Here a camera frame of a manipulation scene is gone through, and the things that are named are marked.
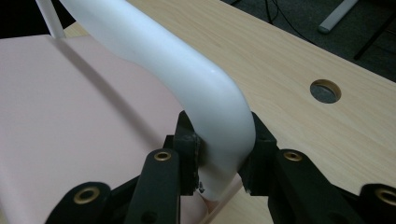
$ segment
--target pipe bend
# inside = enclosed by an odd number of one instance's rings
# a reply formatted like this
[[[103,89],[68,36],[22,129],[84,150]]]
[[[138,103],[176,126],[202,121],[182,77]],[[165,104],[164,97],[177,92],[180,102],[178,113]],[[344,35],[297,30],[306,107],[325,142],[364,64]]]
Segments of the pipe bend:
[[[205,142],[200,167],[203,193],[220,199],[253,149],[248,104],[218,66],[123,0],[61,0],[95,39],[121,58],[155,75],[186,110]]]

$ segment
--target screw hole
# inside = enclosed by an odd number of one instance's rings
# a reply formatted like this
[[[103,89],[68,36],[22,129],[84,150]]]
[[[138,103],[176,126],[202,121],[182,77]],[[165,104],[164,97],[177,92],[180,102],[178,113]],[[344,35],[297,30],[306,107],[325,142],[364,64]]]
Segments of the screw hole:
[[[80,190],[74,197],[74,202],[77,204],[90,203],[95,200],[100,194],[100,190],[97,187],[87,187]]]
[[[154,155],[156,161],[167,161],[171,159],[172,155],[169,152],[159,152]]]
[[[285,152],[283,156],[289,161],[301,161],[303,159],[300,154],[291,151]]]
[[[330,212],[328,217],[334,224],[349,224],[348,220],[346,217],[343,215],[336,213],[336,212]]]
[[[382,202],[396,206],[396,193],[388,189],[377,189],[375,191],[376,197]]]
[[[141,217],[141,221],[147,224],[155,223],[157,221],[157,217],[157,214],[154,212],[145,212]]]

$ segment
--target wooden table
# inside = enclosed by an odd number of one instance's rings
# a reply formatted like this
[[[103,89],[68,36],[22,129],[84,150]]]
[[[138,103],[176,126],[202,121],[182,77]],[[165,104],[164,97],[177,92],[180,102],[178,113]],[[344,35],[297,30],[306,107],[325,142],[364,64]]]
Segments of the wooden table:
[[[280,148],[301,150],[356,194],[366,183],[396,186],[395,83],[220,1],[129,2],[222,67]],[[335,104],[311,95],[321,79],[340,88]],[[271,223],[266,207],[241,189],[212,223]]]

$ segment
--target pink surface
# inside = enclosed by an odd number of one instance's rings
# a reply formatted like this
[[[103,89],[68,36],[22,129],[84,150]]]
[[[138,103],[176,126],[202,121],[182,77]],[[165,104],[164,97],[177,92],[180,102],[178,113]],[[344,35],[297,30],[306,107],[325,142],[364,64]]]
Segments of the pink surface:
[[[139,175],[181,110],[155,77],[88,36],[1,40],[0,204],[8,221],[43,223],[74,186],[115,188]],[[182,197],[182,223],[205,216],[199,195]]]

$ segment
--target gray floor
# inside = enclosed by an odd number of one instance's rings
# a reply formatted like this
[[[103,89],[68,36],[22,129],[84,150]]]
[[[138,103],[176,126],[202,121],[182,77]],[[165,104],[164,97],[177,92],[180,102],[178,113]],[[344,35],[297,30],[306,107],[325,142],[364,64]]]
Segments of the gray floor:
[[[233,2],[233,0],[223,1],[229,4]],[[319,33],[318,25],[341,2],[342,0],[278,0],[278,5],[295,29],[319,47],[396,82],[395,34],[383,33],[359,60],[353,59],[353,56],[392,11],[387,7],[377,5],[375,0],[360,0],[329,34]],[[274,17],[275,4],[272,0],[268,0],[268,3],[270,14]],[[234,6],[261,20],[268,21],[265,0],[241,0]],[[274,20],[274,26],[297,35],[280,13]],[[396,21],[390,25],[389,29],[396,31]]]

